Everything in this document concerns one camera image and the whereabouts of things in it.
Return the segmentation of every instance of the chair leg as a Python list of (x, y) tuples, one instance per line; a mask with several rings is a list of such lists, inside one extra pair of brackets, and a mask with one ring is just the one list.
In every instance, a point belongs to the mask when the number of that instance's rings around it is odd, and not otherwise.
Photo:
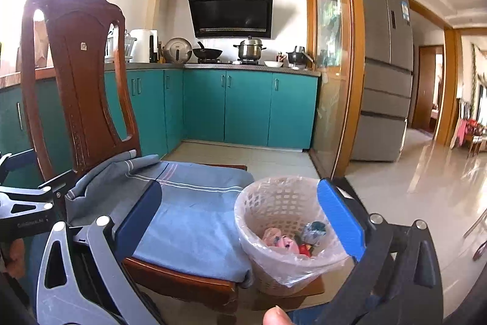
[(237, 323), (237, 316), (235, 314), (219, 314), (216, 319), (217, 325), (235, 325)]

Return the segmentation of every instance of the gray refrigerator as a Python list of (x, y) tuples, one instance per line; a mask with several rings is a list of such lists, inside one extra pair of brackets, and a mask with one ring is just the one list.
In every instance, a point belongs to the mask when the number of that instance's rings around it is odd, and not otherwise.
[(396, 161), (411, 101), (413, 46), (408, 0), (363, 0), (365, 76), (352, 160)]

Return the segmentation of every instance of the range hood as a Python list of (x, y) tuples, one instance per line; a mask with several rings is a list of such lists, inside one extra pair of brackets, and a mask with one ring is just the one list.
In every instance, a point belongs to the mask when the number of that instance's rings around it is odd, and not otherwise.
[(188, 0), (194, 36), (271, 37), (272, 0)]

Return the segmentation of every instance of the dish rack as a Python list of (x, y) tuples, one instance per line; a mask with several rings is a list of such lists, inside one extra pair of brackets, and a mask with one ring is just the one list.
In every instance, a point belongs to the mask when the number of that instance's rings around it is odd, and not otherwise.
[[(131, 37), (130, 34), (125, 30), (125, 62), (129, 62), (132, 56), (133, 44), (137, 38)], [(105, 62), (114, 61), (114, 32), (111, 30), (108, 33), (107, 44), (105, 45)]]

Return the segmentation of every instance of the kitchen counter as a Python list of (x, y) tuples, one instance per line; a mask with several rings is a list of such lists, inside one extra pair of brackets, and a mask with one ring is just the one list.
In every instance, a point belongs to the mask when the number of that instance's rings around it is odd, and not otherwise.
[[(214, 70), (245, 70), (245, 71), (262, 71), (262, 72), (277, 72), (280, 74), (293, 74), (305, 76), (321, 76), (319, 71), (311, 70), (293, 70), (292, 68), (271, 68), (265, 65), (236, 65), (236, 64), (160, 64), (160, 63), (126, 63), (127, 70), (152, 70), (152, 69), (214, 69)], [(114, 71), (115, 64), (105, 64), (105, 71)], [(36, 69), (36, 79), (54, 78), (55, 71), (53, 67)], [(0, 90), (7, 87), (20, 84), (20, 72), (0, 76)]]

